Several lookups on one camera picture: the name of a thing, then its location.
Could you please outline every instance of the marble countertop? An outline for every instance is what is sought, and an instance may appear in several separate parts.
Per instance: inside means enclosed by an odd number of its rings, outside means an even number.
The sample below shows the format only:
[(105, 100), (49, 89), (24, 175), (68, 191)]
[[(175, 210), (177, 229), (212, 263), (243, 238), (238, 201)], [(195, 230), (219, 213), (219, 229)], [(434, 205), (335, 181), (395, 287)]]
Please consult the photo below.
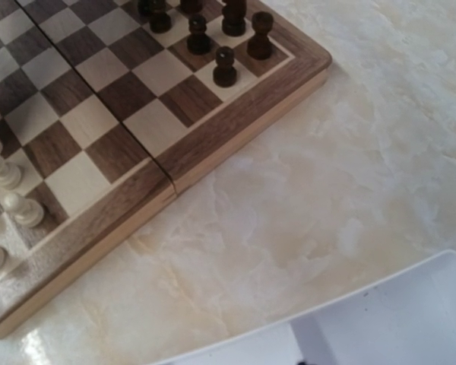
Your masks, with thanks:
[(456, 249), (456, 0), (266, 0), (327, 84), (13, 335), (0, 364), (136, 365)]

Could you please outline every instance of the chess board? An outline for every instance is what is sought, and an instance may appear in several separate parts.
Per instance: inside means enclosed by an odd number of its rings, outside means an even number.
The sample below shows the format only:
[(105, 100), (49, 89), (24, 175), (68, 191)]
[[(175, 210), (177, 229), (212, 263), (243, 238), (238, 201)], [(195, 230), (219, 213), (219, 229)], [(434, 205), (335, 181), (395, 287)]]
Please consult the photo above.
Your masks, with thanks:
[[(163, 34), (130, 0), (0, 0), (2, 156), (46, 209), (20, 227), (0, 188), (0, 337), (325, 82), (331, 56), (304, 33), (249, 0), (246, 34), (229, 37), (222, 7), (204, 1), (214, 47), (194, 56), (179, 0)], [(275, 18), (266, 61), (246, 53), (256, 11)], [(235, 51), (233, 87), (212, 80), (219, 46)]]

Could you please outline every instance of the marble table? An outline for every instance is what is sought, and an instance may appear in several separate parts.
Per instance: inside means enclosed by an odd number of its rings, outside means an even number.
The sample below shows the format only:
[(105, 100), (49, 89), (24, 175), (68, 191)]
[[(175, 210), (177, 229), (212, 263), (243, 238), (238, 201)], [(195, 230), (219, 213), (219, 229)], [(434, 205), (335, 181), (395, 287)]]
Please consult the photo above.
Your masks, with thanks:
[(456, 0), (267, 0), (328, 83), (0, 341), (0, 364), (130, 365), (456, 249)]

